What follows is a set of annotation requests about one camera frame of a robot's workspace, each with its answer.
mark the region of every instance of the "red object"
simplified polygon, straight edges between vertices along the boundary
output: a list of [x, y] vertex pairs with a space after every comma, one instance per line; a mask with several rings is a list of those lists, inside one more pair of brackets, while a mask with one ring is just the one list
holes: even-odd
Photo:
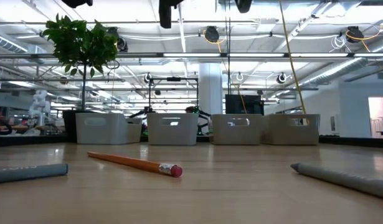
[[131, 166], [150, 172], [171, 175], [172, 177], [180, 177], [183, 173], [183, 169], [174, 164], [162, 164], [158, 162], [143, 161], [141, 159], [133, 159], [125, 156], [116, 156], [98, 152], [87, 152], [87, 155], [92, 158], [115, 162], [117, 164]]

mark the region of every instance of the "black planter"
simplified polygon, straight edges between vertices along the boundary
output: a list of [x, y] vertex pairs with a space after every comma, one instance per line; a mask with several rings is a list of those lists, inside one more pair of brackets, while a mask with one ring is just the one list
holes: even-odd
[[67, 133], [68, 142], [78, 142], [77, 141], [77, 113], [94, 113], [92, 111], [83, 111], [83, 110], [66, 110], [62, 112], [62, 117], [64, 119], [65, 132]]

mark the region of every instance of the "tree trunk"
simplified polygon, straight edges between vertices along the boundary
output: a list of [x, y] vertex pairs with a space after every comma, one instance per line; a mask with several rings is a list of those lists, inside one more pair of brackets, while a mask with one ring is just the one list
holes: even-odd
[[86, 110], [86, 63], [83, 66], [82, 110]]

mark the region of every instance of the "white column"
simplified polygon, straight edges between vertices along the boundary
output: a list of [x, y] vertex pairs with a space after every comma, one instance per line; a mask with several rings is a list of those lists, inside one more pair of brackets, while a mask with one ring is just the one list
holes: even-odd
[[219, 63], [199, 65], [199, 106], [210, 114], [222, 114], [222, 69]]

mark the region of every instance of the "white storage bin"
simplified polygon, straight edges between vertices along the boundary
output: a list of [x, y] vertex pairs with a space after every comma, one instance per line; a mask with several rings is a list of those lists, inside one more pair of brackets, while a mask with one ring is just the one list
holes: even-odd
[[141, 123], [128, 124], [118, 113], [77, 113], [79, 144], [128, 144], [140, 142]]
[[198, 114], [148, 113], [148, 143], [193, 146], [197, 144]]
[[317, 145], [319, 114], [270, 114], [262, 119], [262, 143], [274, 145]]
[[214, 114], [212, 143], [218, 145], [258, 145], [262, 135], [260, 114]]

